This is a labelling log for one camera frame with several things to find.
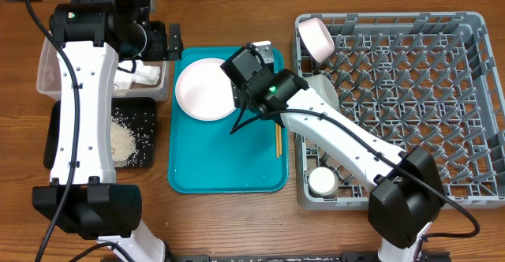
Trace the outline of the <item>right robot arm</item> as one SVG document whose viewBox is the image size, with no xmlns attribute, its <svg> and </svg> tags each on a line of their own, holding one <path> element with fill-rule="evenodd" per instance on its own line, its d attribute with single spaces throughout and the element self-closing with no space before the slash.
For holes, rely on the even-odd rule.
<svg viewBox="0 0 505 262">
<path fill-rule="evenodd" d="M 222 65 L 245 109 L 322 148 L 367 190 L 368 221 L 382 238 L 380 261 L 417 261 L 443 207 L 443 186 L 430 152 L 407 152 L 340 114 L 307 79 L 275 72 L 264 46 L 248 43 Z"/>
</svg>

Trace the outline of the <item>small white cup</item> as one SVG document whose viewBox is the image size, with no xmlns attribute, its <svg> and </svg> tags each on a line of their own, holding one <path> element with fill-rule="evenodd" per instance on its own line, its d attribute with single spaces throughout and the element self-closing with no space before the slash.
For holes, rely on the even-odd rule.
<svg viewBox="0 0 505 262">
<path fill-rule="evenodd" d="M 331 169 L 317 167 L 310 172 L 308 185 L 310 192 L 316 197 L 334 197 L 339 189 L 339 179 Z"/>
</svg>

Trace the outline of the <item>pink bowl with rice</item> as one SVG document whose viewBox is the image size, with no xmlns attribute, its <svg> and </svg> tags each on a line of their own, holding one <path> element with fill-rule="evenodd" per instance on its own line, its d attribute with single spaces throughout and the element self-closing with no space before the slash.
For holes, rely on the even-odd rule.
<svg viewBox="0 0 505 262">
<path fill-rule="evenodd" d="M 333 54 L 335 43 L 322 20 L 314 17 L 302 21 L 298 31 L 306 49 L 318 63 L 323 63 Z"/>
</svg>

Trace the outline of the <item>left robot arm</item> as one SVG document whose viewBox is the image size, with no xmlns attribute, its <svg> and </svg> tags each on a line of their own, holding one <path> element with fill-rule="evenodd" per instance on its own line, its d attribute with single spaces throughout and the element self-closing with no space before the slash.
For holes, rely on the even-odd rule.
<svg viewBox="0 0 505 262">
<path fill-rule="evenodd" d="M 172 261 L 166 242 L 142 220 L 141 192 L 117 181 L 110 123 L 114 76 L 121 61 L 181 58 L 179 24 L 151 21 L 157 0 L 71 0 L 39 29 L 60 69 L 58 146 L 33 207 L 60 229 L 107 247 L 122 261 Z"/>
</svg>

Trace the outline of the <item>wooden chopstick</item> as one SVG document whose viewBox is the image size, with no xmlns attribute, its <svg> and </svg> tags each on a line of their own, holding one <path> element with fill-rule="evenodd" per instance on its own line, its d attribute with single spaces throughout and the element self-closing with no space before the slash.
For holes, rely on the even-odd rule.
<svg viewBox="0 0 505 262">
<path fill-rule="evenodd" d="M 281 155 L 282 155 L 282 129 L 281 129 L 281 126 L 280 126 L 280 125 L 279 125 L 279 132 L 280 132 L 280 143 L 281 143 L 281 144 L 280 144 L 280 147 L 281 147 L 281 152 L 280 152 L 280 153 L 281 153 Z"/>
<path fill-rule="evenodd" d="M 275 123 L 275 145 L 276 145 L 276 159 L 279 159 L 281 155 L 281 147 L 280 147 L 280 132 L 279 125 Z"/>
</svg>

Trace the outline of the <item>grey shallow bowl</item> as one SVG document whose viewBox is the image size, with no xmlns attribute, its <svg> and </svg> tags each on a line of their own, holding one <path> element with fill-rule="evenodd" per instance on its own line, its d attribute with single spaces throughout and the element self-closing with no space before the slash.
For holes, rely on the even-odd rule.
<svg viewBox="0 0 505 262">
<path fill-rule="evenodd" d="M 339 111 L 339 97 L 331 81 L 324 75 L 318 74 L 305 77 L 305 81 L 332 108 Z"/>
</svg>

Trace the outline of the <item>white napkin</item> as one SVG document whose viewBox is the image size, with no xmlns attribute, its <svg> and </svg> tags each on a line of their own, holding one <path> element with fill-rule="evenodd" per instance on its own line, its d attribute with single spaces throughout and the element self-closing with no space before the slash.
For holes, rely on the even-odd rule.
<svg viewBox="0 0 505 262">
<path fill-rule="evenodd" d="M 128 60 L 118 64 L 114 76 L 115 89 L 130 89 L 133 84 L 156 85 L 161 69 L 158 66 L 145 65 L 141 60 Z"/>
</svg>

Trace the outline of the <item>large white plate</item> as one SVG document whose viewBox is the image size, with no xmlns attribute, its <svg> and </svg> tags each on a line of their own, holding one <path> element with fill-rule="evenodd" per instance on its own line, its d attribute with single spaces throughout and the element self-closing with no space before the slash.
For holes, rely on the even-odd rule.
<svg viewBox="0 0 505 262">
<path fill-rule="evenodd" d="M 217 121 L 236 110 L 230 78 L 221 58 L 203 58 L 186 66 L 175 85 L 179 107 L 190 117 Z"/>
</svg>

